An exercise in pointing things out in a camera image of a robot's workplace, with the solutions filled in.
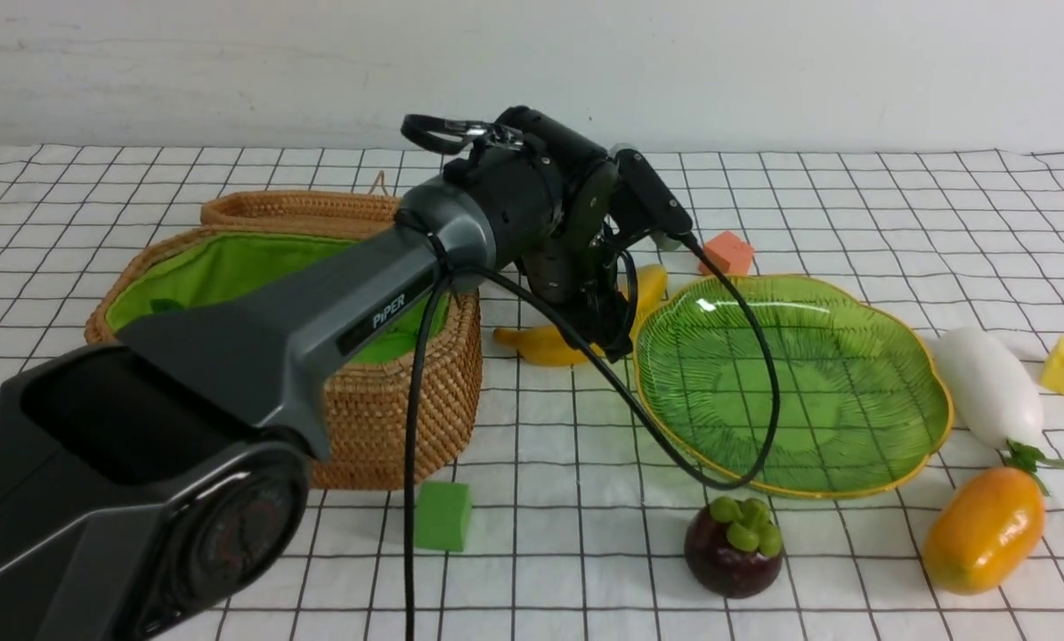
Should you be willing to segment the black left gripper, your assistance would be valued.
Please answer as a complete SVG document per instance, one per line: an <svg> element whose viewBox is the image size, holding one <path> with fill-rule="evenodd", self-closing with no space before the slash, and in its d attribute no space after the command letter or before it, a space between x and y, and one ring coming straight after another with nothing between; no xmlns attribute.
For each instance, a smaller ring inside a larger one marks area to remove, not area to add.
<svg viewBox="0 0 1064 641"><path fill-rule="evenodd" d="M563 216L520 268L534 295L609 361L632 352L635 305L618 281L620 251L605 221L617 169L603 151L578 158L564 180Z"/></svg>

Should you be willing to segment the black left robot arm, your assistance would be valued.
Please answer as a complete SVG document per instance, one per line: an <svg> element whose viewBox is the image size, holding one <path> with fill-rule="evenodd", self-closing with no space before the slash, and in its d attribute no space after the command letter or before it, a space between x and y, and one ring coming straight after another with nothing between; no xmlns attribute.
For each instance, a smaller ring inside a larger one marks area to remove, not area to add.
<svg viewBox="0 0 1064 641"><path fill-rule="evenodd" d="M388 228L220 305L155 312L0 387L0 640L148 640L234 596L296 535L321 394L414 305L519 264L581 340L627 329L593 275L628 150L528 106L408 115L450 157Z"/></svg>

